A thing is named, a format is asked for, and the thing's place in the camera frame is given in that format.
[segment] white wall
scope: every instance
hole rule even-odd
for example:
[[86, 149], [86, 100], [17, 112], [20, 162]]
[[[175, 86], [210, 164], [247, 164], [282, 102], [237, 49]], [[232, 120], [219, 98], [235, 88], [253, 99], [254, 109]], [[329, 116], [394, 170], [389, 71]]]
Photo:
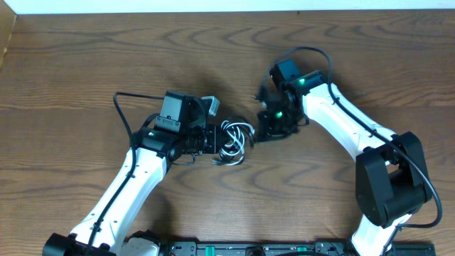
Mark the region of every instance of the white wall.
[[17, 14], [455, 9], [455, 0], [5, 0]]

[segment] wooden tabletop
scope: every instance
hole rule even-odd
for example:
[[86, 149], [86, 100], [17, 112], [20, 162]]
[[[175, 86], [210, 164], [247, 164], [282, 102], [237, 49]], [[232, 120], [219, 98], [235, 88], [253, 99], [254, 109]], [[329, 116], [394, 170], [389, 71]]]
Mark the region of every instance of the wooden tabletop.
[[[214, 95], [220, 119], [256, 122], [261, 106], [250, 96], [266, 69], [302, 45], [333, 58], [335, 84], [372, 119], [420, 138], [445, 215], [397, 240], [453, 255], [455, 11], [19, 16], [0, 72], [0, 255], [41, 254], [110, 185], [128, 149], [115, 91]], [[327, 71], [315, 53], [295, 59], [305, 72]], [[120, 104], [133, 128], [161, 108]], [[240, 166], [213, 166], [213, 157], [172, 166], [130, 233], [285, 242], [348, 238], [358, 227], [355, 164], [315, 122], [256, 145]], [[410, 222], [435, 215], [432, 201]]]

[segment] bundle of string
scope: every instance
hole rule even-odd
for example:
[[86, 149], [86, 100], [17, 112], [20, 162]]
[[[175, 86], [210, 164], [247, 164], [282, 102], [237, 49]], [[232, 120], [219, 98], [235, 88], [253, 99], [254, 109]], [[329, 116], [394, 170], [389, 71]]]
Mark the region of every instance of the bundle of string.
[[231, 122], [229, 119], [221, 123], [221, 131], [226, 133], [230, 141], [220, 150], [220, 159], [214, 159], [215, 165], [232, 166], [241, 164], [245, 160], [245, 143], [250, 141], [253, 147], [255, 129], [246, 120], [245, 122]]

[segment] white string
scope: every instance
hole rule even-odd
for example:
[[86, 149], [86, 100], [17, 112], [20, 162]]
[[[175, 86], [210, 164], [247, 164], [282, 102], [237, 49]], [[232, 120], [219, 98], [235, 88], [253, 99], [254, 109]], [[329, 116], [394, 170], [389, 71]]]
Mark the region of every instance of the white string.
[[[242, 130], [242, 126], [246, 127], [248, 132]], [[251, 124], [246, 122], [231, 123], [228, 120], [225, 120], [221, 123], [221, 130], [230, 137], [230, 141], [220, 150], [221, 160], [213, 160], [213, 163], [228, 166], [241, 163], [245, 157], [245, 142], [247, 139], [255, 135], [255, 129]], [[236, 161], [224, 160], [227, 156], [236, 157], [239, 155], [240, 158]]]

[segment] table surface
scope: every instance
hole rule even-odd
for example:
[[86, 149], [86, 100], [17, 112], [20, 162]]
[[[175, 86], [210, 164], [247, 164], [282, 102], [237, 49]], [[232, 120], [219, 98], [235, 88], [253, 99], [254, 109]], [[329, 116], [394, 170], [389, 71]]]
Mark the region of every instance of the table surface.
[[[115, 91], [180, 90], [221, 101], [219, 118], [255, 122], [251, 99], [270, 63], [294, 46], [333, 59], [334, 82], [367, 115], [422, 141], [445, 210], [428, 230], [397, 240], [455, 236], [455, 11], [19, 16], [0, 73], [0, 254], [39, 255], [68, 234], [116, 176], [128, 149]], [[304, 71], [327, 71], [315, 53]], [[161, 103], [122, 98], [132, 127]], [[320, 125], [258, 144], [240, 166], [172, 166], [130, 233], [201, 241], [348, 238], [361, 212], [355, 164]], [[411, 219], [432, 221], [434, 202]]]

